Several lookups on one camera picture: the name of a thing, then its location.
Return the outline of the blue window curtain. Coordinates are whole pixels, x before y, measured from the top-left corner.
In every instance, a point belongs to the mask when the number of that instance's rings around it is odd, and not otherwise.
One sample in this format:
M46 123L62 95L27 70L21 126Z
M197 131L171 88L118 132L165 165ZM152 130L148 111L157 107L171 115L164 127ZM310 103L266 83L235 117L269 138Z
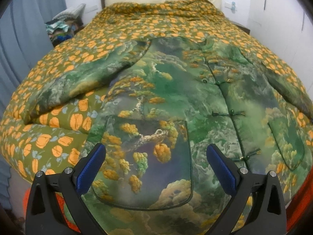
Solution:
M65 0L11 0L1 15L1 112L30 70L52 50L46 22Z

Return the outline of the striped grey pillow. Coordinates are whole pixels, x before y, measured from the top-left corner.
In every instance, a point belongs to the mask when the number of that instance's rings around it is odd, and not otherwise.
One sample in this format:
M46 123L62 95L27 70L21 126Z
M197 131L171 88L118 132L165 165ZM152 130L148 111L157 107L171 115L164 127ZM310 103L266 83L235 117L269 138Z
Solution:
M81 3L76 7L69 7L62 12L59 12L52 19L58 21L65 21L66 19L77 19L78 17L82 16L85 6L85 3Z

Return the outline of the green orange floral quilt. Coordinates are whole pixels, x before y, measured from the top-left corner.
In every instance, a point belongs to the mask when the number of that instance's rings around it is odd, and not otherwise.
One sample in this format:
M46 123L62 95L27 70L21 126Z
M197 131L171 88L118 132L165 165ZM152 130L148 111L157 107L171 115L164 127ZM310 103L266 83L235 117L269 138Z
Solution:
M65 118L75 105L63 108L62 114L50 112L42 121L26 123L23 116L31 98L49 80L84 62L103 58L120 44L161 37L182 37L196 43L209 38L225 40L243 50L259 46L272 53L207 0L116 3L103 9L73 39L46 54L18 86L1 121L3 157L27 181L39 170L54 174L73 166L69 155L81 150L87 138L86 132L71 129Z

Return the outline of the wall socket with blue plug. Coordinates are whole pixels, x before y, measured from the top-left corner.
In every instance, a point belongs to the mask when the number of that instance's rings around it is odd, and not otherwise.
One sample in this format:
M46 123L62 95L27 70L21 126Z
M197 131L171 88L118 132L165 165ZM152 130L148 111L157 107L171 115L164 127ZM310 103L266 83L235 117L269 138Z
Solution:
M237 10L237 7L236 7L236 3L235 2L225 2L224 3L224 7L227 8L227 9L230 9L232 13L235 13L236 10Z

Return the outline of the white wardrobe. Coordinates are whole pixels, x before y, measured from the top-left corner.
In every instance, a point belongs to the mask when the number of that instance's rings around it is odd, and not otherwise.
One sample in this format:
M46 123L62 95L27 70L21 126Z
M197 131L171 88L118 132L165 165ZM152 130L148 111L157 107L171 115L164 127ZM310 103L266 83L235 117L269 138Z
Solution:
M312 23L297 0L250 0L250 34L291 66L312 97Z

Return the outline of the orange fleece trousers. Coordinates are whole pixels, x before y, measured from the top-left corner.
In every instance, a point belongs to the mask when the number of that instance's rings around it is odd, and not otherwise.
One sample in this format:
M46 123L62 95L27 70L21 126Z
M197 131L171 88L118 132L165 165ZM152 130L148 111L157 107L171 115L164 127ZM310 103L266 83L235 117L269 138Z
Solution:
M27 211L27 204L30 194L30 188L26 190L23 196L23 212L26 215ZM56 198L58 200L58 204L62 211L62 214L65 218L67 225L74 231L80 232L77 225L74 224L74 221L70 221L69 218L65 216L65 201L62 196L56 194ZM306 177L304 183L302 184L301 188L292 198L290 204L286 209L287 215L287 231L291 231L295 228L301 221L301 219L305 216L305 214L309 213L309 209L312 207L312 168Z

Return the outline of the pile of clothes on nightstand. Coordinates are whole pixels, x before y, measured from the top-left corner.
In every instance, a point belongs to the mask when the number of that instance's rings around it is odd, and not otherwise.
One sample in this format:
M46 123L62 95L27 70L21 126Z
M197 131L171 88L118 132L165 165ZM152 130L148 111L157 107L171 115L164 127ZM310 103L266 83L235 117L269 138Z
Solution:
M46 31L53 47L72 39L84 28L81 19L67 18L64 21L54 19L45 23Z

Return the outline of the dark wooden right nightstand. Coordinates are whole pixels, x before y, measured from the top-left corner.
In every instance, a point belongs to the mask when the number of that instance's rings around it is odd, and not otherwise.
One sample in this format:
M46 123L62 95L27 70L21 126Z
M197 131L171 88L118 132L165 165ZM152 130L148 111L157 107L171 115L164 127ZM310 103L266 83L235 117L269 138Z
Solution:
M236 25L239 29L241 29L246 34L250 34L250 29L246 28L245 26L241 25L240 23L231 21L232 24Z

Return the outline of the green landscape print padded jacket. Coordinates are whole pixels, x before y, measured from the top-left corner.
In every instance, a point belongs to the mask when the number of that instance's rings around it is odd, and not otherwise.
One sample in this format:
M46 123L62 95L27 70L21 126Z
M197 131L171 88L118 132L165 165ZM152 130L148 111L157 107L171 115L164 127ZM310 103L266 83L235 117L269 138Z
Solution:
M259 46L182 37L118 45L49 80L26 123L66 114L107 156L83 196L108 234L204 234L229 197L206 159L215 144L239 167L275 171L288 203L312 169L312 101L291 68Z

